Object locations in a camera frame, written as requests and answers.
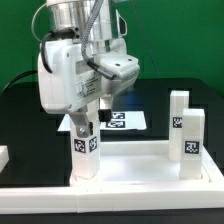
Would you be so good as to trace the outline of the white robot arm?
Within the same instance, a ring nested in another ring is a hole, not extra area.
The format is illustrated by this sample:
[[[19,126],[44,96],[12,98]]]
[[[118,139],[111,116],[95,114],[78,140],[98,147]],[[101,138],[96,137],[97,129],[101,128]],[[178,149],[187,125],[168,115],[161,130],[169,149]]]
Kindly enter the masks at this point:
[[[46,0],[51,30],[40,44],[38,83],[42,107],[68,114],[87,138],[111,119],[113,96],[131,86],[138,59],[127,54],[126,21],[114,0]]]

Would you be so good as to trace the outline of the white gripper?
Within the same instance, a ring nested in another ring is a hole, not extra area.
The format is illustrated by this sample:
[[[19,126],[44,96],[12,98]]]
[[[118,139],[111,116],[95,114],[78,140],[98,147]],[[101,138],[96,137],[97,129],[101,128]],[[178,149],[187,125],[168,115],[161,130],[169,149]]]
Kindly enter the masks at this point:
[[[92,70],[81,56],[81,45],[71,39],[47,42],[46,55],[51,73],[45,70],[42,58],[38,58],[42,107],[50,114],[70,114],[70,134],[78,138],[93,134],[86,105],[100,98],[99,120],[109,122],[112,118],[111,95],[132,85],[140,70],[138,59],[126,54],[122,38],[112,41],[110,52],[94,56],[97,64],[118,75],[115,80]]]

